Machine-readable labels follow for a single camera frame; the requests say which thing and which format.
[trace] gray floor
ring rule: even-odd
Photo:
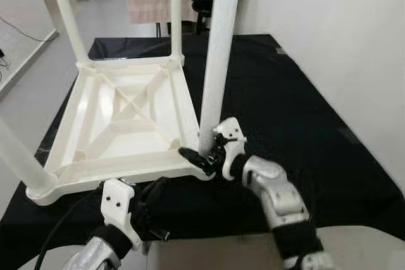
[[[78,24],[85,45],[95,37],[153,37],[154,25],[130,25],[125,0],[90,0],[80,4]],[[68,37],[61,33],[0,102],[0,115],[23,144],[35,152],[76,75]],[[0,216],[18,180],[0,171]],[[404,269],[405,244],[379,231],[362,227],[319,230],[326,248],[341,269]],[[43,270],[61,269],[80,247],[52,250]],[[32,269],[35,259],[21,269]],[[270,235],[154,243],[149,255],[132,252],[123,270],[134,269],[281,269]]]

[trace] white wall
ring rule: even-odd
[[[23,29],[29,35],[46,39],[54,32],[54,26],[44,0],[0,0],[0,16]],[[0,90],[22,67],[41,45],[22,36],[0,21],[0,49],[10,63],[9,69],[0,67],[3,80]]]
[[[241,0],[237,32],[272,34],[405,190],[404,0]]]

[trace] white cylindrical leg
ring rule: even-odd
[[[209,152],[213,128],[220,122],[237,5],[238,0],[214,0],[201,109],[199,153],[202,155]]]
[[[41,196],[56,185],[56,177],[44,171],[2,119],[0,119],[0,159],[21,179],[32,196]]]
[[[84,47],[83,40],[78,31],[75,15],[73,14],[72,7],[69,0],[57,0],[61,10],[62,18],[65,23],[66,31],[68,32],[70,42],[72,43],[73,50],[77,58],[79,66],[89,65],[90,59]]]
[[[171,1],[171,57],[183,60],[182,53],[182,0]]]

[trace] black cable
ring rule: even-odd
[[[18,33],[20,33],[20,34],[22,34],[22,35],[28,37],[29,39],[35,40],[35,41],[39,41],[39,42],[52,42],[52,41],[54,41],[55,39],[58,38],[58,36],[55,36],[55,37],[53,37],[53,38],[51,38],[51,39],[47,39],[47,40],[38,39],[38,38],[35,38],[35,37],[32,37],[32,36],[29,36],[29,35],[26,34],[23,30],[21,30],[20,28],[18,28],[18,27],[15,26],[15,25],[13,25],[11,22],[8,22],[7,20],[5,20],[2,16],[0,16],[0,20],[1,20],[2,22],[4,22],[5,24],[7,24],[9,27],[14,28]]]
[[[46,252],[48,251],[48,246],[51,243],[51,240],[53,239],[53,237],[55,236],[56,232],[58,232],[59,228],[62,226],[62,224],[65,222],[66,218],[69,217],[69,215],[85,200],[87,200],[88,198],[90,198],[91,196],[93,196],[93,194],[95,194],[96,192],[98,192],[100,189],[102,189],[103,187],[103,183],[101,183],[98,188],[96,188],[95,190],[91,191],[91,193],[89,193],[88,195],[86,195],[85,197],[82,197],[80,200],[78,200],[70,209],[68,212],[66,212],[66,214],[58,221],[58,223],[56,224],[56,226],[52,229],[52,231],[50,232],[50,234],[48,234],[48,237],[46,238],[44,244],[42,245],[42,248],[39,252],[38,255],[38,259],[37,262],[35,263],[35,267],[34,270],[40,270],[41,269],[41,265],[44,261]]]

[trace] table leg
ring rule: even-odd
[[[196,25],[196,35],[201,34],[201,29],[203,27],[203,15],[201,13],[198,13],[198,18],[197,18],[197,25]]]
[[[159,36],[159,26],[160,26],[160,23],[156,22],[156,37],[157,37],[157,38],[160,37],[160,36]]]

